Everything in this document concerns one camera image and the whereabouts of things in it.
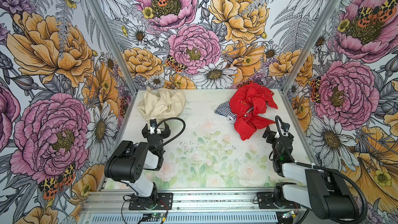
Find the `cream beige cloth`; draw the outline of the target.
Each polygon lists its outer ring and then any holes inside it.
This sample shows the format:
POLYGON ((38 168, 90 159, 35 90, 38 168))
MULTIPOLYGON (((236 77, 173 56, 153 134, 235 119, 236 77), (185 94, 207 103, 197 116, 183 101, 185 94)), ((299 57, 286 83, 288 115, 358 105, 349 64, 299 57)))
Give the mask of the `cream beige cloth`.
POLYGON ((151 90, 147 88, 144 98, 138 104, 138 110, 146 121, 151 119, 164 120, 178 117, 186 104, 185 95, 181 91, 167 88, 151 90))

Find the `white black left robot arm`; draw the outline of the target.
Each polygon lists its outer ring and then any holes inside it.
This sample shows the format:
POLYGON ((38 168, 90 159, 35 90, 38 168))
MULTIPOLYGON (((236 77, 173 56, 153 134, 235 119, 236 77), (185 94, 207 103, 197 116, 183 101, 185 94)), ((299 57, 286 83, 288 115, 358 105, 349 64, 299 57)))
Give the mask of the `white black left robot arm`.
POLYGON ((165 153, 163 139, 170 134, 167 124, 163 128, 156 128, 153 120, 151 125, 145 125, 142 130, 146 142, 122 141, 107 161, 105 177, 123 183, 135 192, 130 210, 154 209, 160 202, 156 184, 145 176, 144 171, 161 169, 165 153))

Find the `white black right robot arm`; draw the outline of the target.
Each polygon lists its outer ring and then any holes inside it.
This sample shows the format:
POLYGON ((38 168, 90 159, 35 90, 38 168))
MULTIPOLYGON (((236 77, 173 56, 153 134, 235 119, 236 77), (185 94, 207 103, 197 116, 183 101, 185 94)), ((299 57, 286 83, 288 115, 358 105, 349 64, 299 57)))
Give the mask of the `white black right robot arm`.
POLYGON ((265 129, 263 138, 271 144, 273 169, 290 183, 277 183, 273 203, 278 207, 296 203, 319 219, 339 224, 359 224, 366 219, 366 198, 360 187, 343 173, 294 160, 293 135, 288 128, 265 129))

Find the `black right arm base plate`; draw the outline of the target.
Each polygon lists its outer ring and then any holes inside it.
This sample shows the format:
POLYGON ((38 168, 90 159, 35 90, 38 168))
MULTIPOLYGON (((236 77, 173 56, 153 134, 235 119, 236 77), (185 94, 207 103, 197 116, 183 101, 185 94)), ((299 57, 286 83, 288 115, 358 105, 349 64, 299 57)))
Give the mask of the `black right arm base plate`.
POLYGON ((257 192, 252 200, 259 209, 298 209, 300 205, 291 201, 276 200, 272 192, 257 192))

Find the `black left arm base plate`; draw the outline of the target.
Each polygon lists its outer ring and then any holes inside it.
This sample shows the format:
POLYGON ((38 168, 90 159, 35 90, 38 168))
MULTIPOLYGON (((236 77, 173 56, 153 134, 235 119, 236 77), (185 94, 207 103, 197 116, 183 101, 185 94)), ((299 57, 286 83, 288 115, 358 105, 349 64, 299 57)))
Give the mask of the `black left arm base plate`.
POLYGON ((157 197, 148 198, 135 197, 130 200, 129 210, 131 211, 151 211, 151 210, 171 210, 174 200, 173 193, 158 193, 157 197))

